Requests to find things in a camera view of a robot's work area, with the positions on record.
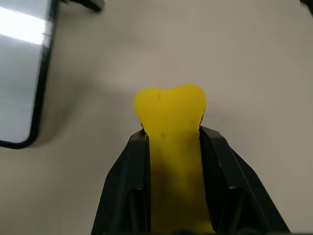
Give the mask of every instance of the yellow foam piece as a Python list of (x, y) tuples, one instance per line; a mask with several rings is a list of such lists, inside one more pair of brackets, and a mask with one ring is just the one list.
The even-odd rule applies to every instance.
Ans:
[(141, 90), (134, 109), (150, 140), (151, 232), (212, 230), (205, 201), (199, 125), (203, 90), (192, 84)]

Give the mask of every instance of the yellow plastic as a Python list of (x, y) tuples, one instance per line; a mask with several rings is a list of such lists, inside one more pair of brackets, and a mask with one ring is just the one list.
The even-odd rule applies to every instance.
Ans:
[(192, 84), (141, 90), (134, 109), (150, 139), (151, 232), (213, 232), (205, 201), (199, 125), (203, 90)]

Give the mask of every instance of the yellow object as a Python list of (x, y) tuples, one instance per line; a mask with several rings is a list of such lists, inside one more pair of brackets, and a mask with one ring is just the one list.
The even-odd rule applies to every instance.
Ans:
[(213, 232), (199, 140), (205, 108), (203, 90), (192, 84), (147, 88), (134, 97), (134, 109), (150, 140), (152, 233)]

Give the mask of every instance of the black object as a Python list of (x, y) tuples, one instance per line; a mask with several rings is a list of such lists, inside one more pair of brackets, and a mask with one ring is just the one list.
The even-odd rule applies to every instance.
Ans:
[(306, 4), (308, 9), (311, 11), (311, 14), (313, 15), (313, 0), (300, 0), (302, 4)]
[(79, 3), (84, 7), (90, 8), (94, 11), (102, 11), (105, 5), (103, 0), (71, 0), (71, 1)]
[[(225, 138), (201, 127), (200, 143), (206, 202), (214, 231), (289, 233), (258, 176)], [(150, 191), (149, 138), (141, 130), (131, 136), (107, 175), (91, 235), (149, 233)]]
[[(93, 9), (97, 12), (101, 11), (105, 5), (103, 0), (73, 0), (73, 1), (80, 3), (83, 6)], [(48, 67), (49, 67), (49, 62), (50, 62), (51, 50), (52, 50), (52, 46), (54, 42), (59, 2), (60, 0), (51, 0), (49, 16), (48, 16), (47, 21), (51, 25), (52, 33), (51, 33), (51, 36), (46, 35), (46, 38), (44, 39), (45, 42), (50, 41), (50, 44), (49, 45), (44, 44), (42, 46), (42, 60), (40, 64), (40, 72), (39, 72), (29, 137), (27, 138), (27, 140), (25, 140), (22, 143), (11, 143), (11, 142), (6, 142), (6, 141), (0, 141), (0, 146), (2, 147), (13, 148), (13, 149), (25, 148), (31, 145), (38, 136), (41, 113), (42, 113), (42, 108), (43, 108), (43, 103), (44, 103)]]

